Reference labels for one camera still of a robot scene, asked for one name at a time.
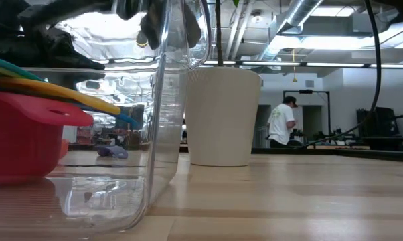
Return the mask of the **light blue measuring cup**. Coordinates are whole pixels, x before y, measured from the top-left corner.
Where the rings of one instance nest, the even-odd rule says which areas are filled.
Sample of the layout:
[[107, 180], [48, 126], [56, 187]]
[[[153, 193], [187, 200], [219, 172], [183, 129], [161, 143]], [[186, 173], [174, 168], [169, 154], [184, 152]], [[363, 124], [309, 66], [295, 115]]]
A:
[[27, 78], [27, 79], [32, 79], [32, 80], [37, 80], [37, 81], [41, 81], [44, 82], [43, 79], [41, 79], [40, 77], [36, 76], [35, 74], [32, 74], [18, 66], [16, 66], [15, 64], [12, 64], [10, 62], [7, 62], [5, 60], [0, 59], [0, 68], [7, 70], [8, 72], [13, 72], [16, 76], [21, 76], [22, 78]]

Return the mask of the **medium blue measuring cup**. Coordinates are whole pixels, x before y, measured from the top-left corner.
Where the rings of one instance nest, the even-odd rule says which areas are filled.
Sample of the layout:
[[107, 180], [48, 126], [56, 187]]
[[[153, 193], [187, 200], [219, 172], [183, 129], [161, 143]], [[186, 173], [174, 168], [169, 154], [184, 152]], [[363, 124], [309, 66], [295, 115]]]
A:
[[135, 119], [126, 116], [124, 114], [112, 114], [103, 110], [98, 110], [96, 108], [92, 108], [90, 106], [86, 106], [85, 104], [80, 104], [80, 103], [74, 103], [74, 105], [76, 105], [78, 108], [84, 110], [84, 111], [90, 111], [90, 112], [99, 112], [99, 113], [103, 113], [103, 114], [107, 114], [110, 116], [113, 116], [114, 118], [117, 118], [118, 120], [121, 121], [125, 121], [126, 123], [131, 124], [132, 127], [135, 127], [136, 129], [139, 129], [142, 127], [142, 124], [137, 122]]

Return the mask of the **orange measuring cup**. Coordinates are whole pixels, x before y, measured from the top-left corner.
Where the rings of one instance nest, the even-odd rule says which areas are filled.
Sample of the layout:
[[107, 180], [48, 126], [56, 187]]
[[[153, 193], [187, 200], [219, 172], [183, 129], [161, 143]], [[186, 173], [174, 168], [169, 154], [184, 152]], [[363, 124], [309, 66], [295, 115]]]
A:
[[68, 147], [69, 147], [69, 141], [66, 139], [62, 139], [59, 159], [62, 159], [67, 155]]

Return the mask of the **yellow measuring cup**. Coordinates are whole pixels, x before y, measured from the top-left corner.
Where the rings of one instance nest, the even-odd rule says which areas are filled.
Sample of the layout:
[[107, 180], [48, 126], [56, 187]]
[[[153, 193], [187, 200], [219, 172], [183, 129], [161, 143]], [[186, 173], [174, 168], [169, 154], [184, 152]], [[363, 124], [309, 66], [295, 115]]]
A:
[[69, 88], [64, 88], [48, 82], [24, 78], [0, 77], [0, 87], [16, 90], [33, 90], [46, 96], [54, 96], [75, 100], [81, 104], [101, 110], [109, 114], [120, 114], [120, 108], [99, 98], [89, 96]]

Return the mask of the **clear plastic basket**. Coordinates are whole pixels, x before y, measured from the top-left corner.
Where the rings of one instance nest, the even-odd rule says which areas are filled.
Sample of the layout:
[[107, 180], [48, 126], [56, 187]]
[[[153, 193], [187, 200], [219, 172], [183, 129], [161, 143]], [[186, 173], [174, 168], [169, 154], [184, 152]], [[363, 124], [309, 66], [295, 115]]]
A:
[[[48, 19], [105, 69], [18, 67], [113, 104], [142, 127], [81, 109], [93, 123], [63, 127], [68, 153], [49, 174], [0, 185], [0, 241], [82, 241], [139, 222], [175, 175], [187, 76], [210, 49], [206, 0], [63, 1]], [[98, 145], [121, 146], [129, 156], [101, 157]]]

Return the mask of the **dark blue measuring cup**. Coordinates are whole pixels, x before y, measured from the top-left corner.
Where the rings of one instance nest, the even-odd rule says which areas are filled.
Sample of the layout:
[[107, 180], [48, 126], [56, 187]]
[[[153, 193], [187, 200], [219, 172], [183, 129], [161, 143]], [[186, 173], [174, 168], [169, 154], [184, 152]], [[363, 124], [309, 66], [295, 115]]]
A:
[[98, 145], [95, 149], [101, 157], [127, 159], [129, 156], [128, 152], [118, 145]]

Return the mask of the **green plant in white pot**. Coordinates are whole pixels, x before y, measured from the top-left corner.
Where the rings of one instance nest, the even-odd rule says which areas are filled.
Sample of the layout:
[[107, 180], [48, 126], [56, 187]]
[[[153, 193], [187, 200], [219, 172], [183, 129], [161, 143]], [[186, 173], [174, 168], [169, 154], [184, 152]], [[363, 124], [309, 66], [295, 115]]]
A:
[[221, 0], [215, 0], [217, 64], [189, 75], [185, 120], [191, 164], [243, 167], [250, 162], [261, 77], [226, 67], [222, 51]]

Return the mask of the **black background gantry frame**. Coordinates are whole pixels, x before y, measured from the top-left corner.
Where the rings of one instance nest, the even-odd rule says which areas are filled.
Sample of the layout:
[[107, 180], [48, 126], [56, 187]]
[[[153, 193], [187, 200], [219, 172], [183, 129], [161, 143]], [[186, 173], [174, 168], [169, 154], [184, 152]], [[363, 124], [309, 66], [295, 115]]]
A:
[[331, 92], [330, 91], [322, 91], [322, 90], [309, 90], [309, 89], [305, 89], [305, 90], [283, 90], [283, 98], [286, 97], [287, 92], [292, 92], [292, 93], [298, 93], [298, 94], [318, 94], [318, 93], [324, 93], [327, 95], [327, 126], [328, 126], [328, 132], [329, 135], [332, 134], [332, 130], [331, 130], [331, 104], [330, 104], [330, 99], [331, 99]]

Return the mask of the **silver ventilation duct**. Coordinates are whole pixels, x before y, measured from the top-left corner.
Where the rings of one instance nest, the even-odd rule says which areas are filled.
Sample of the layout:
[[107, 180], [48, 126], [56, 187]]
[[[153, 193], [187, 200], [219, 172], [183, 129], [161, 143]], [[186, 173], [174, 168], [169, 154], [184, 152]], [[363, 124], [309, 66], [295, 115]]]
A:
[[283, 49], [279, 43], [279, 35], [288, 30], [301, 33], [303, 24], [324, 0], [292, 0], [289, 8], [275, 15], [268, 29], [268, 43], [257, 57], [258, 61], [273, 61]]

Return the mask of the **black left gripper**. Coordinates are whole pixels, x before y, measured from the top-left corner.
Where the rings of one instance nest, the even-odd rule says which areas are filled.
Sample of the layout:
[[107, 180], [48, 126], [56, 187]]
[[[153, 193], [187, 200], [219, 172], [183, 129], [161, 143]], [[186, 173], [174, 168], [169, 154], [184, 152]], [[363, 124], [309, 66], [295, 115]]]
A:
[[77, 52], [72, 43], [72, 36], [61, 29], [46, 24], [23, 24], [25, 35], [35, 42], [40, 52], [40, 58], [46, 65], [53, 68], [90, 68], [105, 69], [105, 65], [92, 61]]

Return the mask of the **black background equipment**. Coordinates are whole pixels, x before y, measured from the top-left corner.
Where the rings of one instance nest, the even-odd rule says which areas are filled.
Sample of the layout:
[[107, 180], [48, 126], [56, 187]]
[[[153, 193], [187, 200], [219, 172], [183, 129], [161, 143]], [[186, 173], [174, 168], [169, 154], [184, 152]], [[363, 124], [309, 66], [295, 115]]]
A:
[[370, 118], [358, 129], [359, 138], [371, 150], [403, 151], [403, 135], [391, 108], [376, 107]]

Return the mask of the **ceiling light strip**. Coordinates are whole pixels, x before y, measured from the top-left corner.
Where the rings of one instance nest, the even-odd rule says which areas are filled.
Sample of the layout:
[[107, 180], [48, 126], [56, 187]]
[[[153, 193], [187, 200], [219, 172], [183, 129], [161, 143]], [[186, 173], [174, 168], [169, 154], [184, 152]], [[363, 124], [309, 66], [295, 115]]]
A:
[[[377, 68], [376, 64], [358, 64], [358, 63], [332, 63], [332, 62], [264, 62], [264, 61], [232, 61], [223, 62], [225, 66], [268, 66], [268, 67], [308, 67], [308, 68]], [[403, 64], [381, 64], [384, 69], [403, 70]]]

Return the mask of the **person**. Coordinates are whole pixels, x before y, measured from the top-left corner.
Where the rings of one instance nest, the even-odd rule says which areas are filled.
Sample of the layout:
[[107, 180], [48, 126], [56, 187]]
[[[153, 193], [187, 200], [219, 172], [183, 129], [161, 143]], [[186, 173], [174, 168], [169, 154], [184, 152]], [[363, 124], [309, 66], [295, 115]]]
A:
[[271, 148], [287, 148], [291, 132], [296, 125], [293, 109], [297, 107], [297, 99], [286, 96], [276, 106], [268, 120], [268, 140]]

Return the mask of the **red measuring cup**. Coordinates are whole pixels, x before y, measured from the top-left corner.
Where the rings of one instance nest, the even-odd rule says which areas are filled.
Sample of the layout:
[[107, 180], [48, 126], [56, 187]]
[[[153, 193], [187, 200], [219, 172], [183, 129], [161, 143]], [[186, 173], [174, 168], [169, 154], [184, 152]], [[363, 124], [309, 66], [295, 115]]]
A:
[[0, 92], [0, 185], [49, 174], [58, 164], [64, 126], [90, 126], [73, 104]]

